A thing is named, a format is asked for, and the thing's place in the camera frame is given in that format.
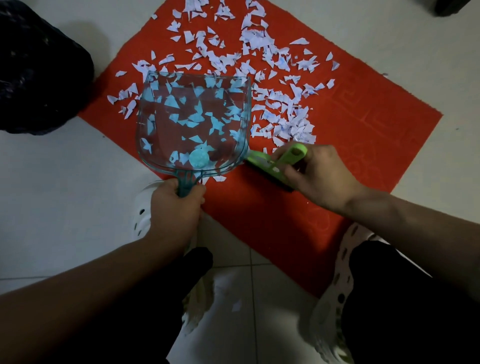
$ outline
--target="right hand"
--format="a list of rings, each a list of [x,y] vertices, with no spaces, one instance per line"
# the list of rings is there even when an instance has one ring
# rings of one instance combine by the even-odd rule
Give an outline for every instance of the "right hand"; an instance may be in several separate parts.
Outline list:
[[[279,159],[294,143],[297,142],[278,148],[272,160]],[[291,185],[314,204],[344,215],[349,202],[368,188],[355,179],[333,146],[304,145],[308,148],[304,158],[307,164],[304,174],[291,165],[279,165],[278,168]]]

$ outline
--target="left hand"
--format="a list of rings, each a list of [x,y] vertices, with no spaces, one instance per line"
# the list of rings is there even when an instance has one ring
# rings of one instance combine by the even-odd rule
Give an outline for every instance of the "left hand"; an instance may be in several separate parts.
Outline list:
[[[198,184],[183,198],[177,196],[177,189],[178,180],[172,178],[153,192],[151,225],[145,238],[172,243],[181,249],[197,230],[206,188]]]

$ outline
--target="green brush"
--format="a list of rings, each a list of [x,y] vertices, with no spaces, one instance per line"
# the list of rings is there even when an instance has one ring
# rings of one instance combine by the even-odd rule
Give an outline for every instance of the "green brush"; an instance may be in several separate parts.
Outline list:
[[[277,163],[295,165],[307,155],[307,147],[303,144],[293,144],[277,161],[273,161],[272,157],[266,153],[251,150],[245,161],[254,168],[261,171],[268,179],[287,191],[293,191],[293,187],[287,181],[285,175],[280,172]]]

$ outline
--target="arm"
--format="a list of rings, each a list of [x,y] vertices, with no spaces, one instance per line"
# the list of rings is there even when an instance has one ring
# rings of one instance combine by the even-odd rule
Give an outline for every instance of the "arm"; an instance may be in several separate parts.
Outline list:
[[[305,173],[283,172],[315,204],[364,225],[432,276],[476,296],[480,225],[363,186],[333,146],[307,146]],[[279,148],[273,158],[289,148]]]
[[[183,254],[200,217],[205,187],[186,198],[177,180],[152,195],[151,228],[138,241],[82,266],[0,296],[0,363],[31,363],[136,283]]]

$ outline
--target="black pants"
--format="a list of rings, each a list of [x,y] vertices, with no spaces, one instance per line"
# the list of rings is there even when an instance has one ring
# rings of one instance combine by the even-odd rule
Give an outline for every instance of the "black pants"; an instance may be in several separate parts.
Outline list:
[[[167,363],[182,327],[182,300],[212,267],[195,248],[159,270],[85,325],[43,363]]]
[[[341,324],[355,364],[479,362],[479,304],[382,242],[363,242],[349,266]]]

